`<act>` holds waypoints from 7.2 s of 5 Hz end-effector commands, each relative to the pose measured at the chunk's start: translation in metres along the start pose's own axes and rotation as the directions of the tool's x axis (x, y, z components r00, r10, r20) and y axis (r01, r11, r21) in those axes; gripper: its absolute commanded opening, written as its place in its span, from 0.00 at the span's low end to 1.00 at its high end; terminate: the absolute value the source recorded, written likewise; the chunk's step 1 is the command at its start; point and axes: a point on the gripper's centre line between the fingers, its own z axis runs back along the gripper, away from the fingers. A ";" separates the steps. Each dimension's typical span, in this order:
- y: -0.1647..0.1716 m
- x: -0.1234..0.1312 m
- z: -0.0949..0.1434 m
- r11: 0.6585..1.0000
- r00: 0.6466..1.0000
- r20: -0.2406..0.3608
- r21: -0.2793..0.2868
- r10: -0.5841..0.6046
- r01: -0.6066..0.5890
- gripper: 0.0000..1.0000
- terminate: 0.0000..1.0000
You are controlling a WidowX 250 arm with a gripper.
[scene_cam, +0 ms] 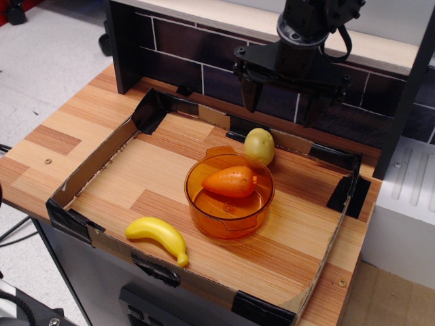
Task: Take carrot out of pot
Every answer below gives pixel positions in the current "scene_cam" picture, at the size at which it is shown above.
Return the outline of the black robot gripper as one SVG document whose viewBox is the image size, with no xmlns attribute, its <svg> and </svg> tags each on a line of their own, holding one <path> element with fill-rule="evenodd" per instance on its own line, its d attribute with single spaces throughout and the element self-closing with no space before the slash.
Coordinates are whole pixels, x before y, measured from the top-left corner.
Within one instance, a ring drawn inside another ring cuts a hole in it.
<svg viewBox="0 0 435 326">
<path fill-rule="evenodd" d="M 236 47 L 233 73 L 241 82 L 244 107 L 256 111 L 264 84 L 311 94 L 303 120 L 303 126 L 311 128 L 335 99 L 344 98 L 351 84 L 351 77 L 337 66 L 349 57 L 351 38 L 345 29 L 339 34 L 346 48 L 339 57 L 326 54 L 325 39 L 309 41 L 295 32 L 265 46 Z"/>
</svg>

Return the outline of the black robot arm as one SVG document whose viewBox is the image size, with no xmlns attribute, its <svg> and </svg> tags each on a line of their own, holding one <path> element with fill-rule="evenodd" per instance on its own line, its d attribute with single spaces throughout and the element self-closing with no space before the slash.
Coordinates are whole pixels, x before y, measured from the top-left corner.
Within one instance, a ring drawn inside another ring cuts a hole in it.
<svg viewBox="0 0 435 326">
<path fill-rule="evenodd" d="M 286 1 L 277 21 L 279 40 L 234 49 L 233 73 L 241 82 L 244 107 L 257 109 L 262 88 L 270 84 L 309 96 L 304 127 L 343 101 L 352 83 L 339 64 L 352 41 L 346 23 L 360 17 L 364 1 Z"/>
</svg>

